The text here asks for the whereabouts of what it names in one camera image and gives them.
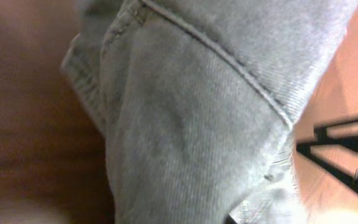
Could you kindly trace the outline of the grey shorts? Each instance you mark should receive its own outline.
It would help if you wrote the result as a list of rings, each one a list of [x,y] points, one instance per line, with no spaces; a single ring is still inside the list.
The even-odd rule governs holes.
[[[357,1],[87,0],[63,63],[115,221],[306,223],[293,129]]]

